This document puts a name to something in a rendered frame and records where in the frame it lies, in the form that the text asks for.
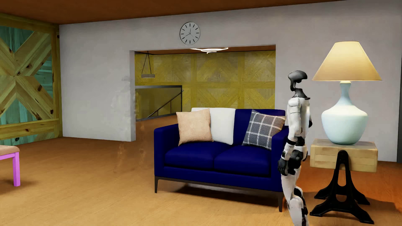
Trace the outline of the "wooden barn door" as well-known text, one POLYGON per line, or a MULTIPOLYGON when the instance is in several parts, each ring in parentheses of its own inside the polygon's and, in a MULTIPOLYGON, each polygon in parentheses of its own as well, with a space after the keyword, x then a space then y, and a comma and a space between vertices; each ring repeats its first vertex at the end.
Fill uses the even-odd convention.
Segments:
POLYGON ((0 145, 62 136, 59 26, 0 13, 0 145))

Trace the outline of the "pink legged stool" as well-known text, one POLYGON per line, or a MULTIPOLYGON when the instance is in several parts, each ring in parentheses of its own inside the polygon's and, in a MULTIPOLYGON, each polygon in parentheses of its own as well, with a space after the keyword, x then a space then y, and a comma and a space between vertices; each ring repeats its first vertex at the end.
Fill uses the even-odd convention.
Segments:
POLYGON ((13 160, 13 183, 15 187, 21 185, 19 152, 17 146, 0 145, 0 161, 8 158, 13 160))

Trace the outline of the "round wall clock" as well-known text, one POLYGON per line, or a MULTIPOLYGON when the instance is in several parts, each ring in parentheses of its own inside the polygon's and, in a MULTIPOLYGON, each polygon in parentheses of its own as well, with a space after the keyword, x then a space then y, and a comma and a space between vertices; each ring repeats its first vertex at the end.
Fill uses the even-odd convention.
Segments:
POLYGON ((179 30, 179 38, 185 45, 195 44, 200 37, 200 28, 194 22, 187 22, 179 30))

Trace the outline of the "white robot left leg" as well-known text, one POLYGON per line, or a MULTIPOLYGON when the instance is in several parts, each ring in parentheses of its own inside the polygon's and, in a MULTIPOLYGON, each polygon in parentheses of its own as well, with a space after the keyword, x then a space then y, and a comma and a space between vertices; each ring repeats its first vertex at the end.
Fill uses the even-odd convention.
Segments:
POLYGON ((303 191, 296 186, 301 167, 295 169, 295 174, 281 175, 281 184, 287 207, 294 226, 309 226, 308 209, 306 207, 303 191))

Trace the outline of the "navy blue sofa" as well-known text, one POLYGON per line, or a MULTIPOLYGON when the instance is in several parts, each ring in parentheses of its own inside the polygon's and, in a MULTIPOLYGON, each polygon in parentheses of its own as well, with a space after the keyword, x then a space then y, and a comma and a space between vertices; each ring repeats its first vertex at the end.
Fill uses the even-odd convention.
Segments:
POLYGON ((283 207, 281 174, 277 170, 289 127, 273 136, 271 149, 242 146, 251 109, 236 109, 234 143, 218 141, 179 143, 178 124, 154 130, 154 187, 160 179, 239 189, 268 191, 277 196, 279 212, 283 207))

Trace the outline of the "black stair railing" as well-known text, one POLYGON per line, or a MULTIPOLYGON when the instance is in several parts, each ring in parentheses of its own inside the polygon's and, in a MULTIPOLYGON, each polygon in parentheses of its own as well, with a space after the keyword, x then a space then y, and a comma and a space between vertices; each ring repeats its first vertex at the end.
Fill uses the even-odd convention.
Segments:
POLYGON ((173 116, 183 111, 183 91, 181 85, 136 86, 136 121, 173 116))

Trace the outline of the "white throw pillow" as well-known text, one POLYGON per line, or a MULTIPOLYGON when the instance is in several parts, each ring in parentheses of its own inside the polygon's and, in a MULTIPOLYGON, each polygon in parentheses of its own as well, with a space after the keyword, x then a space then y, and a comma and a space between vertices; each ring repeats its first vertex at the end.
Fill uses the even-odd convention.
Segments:
POLYGON ((234 108, 210 107, 210 128, 214 141, 232 145, 234 143, 234 108))

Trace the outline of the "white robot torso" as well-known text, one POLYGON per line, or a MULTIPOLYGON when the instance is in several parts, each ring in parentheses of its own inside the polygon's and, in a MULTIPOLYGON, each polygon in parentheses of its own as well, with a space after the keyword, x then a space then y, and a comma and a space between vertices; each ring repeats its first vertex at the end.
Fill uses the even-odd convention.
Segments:
POLYGON ((304 146, 309 128, 312 126, 309 100, 304 98, 290 98, 287 105, 287 119, 289 126, 289 144, 304 146))

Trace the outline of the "black robot head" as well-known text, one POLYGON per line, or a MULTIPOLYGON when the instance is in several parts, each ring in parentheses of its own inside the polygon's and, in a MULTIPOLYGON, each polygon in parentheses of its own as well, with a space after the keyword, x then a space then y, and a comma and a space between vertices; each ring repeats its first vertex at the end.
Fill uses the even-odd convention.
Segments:
POLYGON ((288 78, 291 81, 290 90, 295 92, 292 98, 299 97, 309 100, 310 98, 305 95, 303 89, 296 88, 296 83, 301 83, 302 80, 306 80, 308 78, 307 74, 304 71, 295 70, 289 73, 288 78))

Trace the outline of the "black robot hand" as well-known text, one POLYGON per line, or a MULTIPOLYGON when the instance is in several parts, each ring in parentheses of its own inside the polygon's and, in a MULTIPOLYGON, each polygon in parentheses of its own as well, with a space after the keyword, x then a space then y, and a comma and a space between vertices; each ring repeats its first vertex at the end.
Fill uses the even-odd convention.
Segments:
POLYGON ((278 171, 280 172, 280 174, 282 174, 283 176, 287 176, 287 163, 288 161, 283 159, 282 157, 279 159, 278 161, 278 171))

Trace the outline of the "grey hanging pendant lamp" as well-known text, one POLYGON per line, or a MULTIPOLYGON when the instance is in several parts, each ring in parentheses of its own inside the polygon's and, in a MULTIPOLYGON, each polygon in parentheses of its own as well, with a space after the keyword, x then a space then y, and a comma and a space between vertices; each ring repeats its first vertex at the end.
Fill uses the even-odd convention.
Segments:
POLYGON ((143 63, 141 78, 155 78, 155 74, 152 73, 152 67, 151 67, 150 57, 149 57, 149 52, 148 51, 146 53, 145 60, 144 60, 144 63, 143 63), (144 69, 146 68, 145 67, 146 62, 148 62, 148 69, 149 69, 148 73, 144 72, 144 69))

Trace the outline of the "grey plaid throw pillow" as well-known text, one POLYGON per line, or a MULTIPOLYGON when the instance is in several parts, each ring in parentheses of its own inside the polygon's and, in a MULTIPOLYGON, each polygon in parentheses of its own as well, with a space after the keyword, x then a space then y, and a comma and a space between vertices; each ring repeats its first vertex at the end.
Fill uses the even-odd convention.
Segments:
POLYGON ((285 120, 286 116, 267 115, 253 109, 242 146, 259 146, 271 150, 273 136, 282 130, 285 120))

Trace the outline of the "pale blue table lamp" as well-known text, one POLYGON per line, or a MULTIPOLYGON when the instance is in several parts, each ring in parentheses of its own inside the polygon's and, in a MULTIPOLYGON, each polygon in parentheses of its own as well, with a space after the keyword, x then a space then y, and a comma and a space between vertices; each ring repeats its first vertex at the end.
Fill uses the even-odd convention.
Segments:
POLYGON ((367 126, 368 115, 352 103, 351 82, 382 80, 361 44, 358 41, 336 42, 312 80, 340 82, 338 102, 321 115, 323 128, 332 143, 357 143, 367 126))

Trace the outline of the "wooden side table black stand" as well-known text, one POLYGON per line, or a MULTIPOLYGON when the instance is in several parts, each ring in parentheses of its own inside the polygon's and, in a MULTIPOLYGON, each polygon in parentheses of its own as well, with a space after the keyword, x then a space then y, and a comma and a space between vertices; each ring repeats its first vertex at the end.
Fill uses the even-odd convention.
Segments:
POLYGON ((378 149, 374 142, 358 141, 353 145, 339 145, 325 139, 315 139, 310 148, 310 167, 334 169, 329 185, 314 196, 325 199, 309 213, 322 217, 330 211, 350 213, 361 223, 374 224, 359 204, 370 205, 351 178, 351 171, 376 172, 378 149))

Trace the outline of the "beige throw pillow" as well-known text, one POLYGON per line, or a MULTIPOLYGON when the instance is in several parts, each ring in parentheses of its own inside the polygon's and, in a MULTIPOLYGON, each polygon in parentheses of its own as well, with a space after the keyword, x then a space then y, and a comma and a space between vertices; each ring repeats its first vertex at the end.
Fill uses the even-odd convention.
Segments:
POLYGON ((195 141, 213 141, 210 129, 210 110, 177 112, 179 143, 178 146, 195 141))

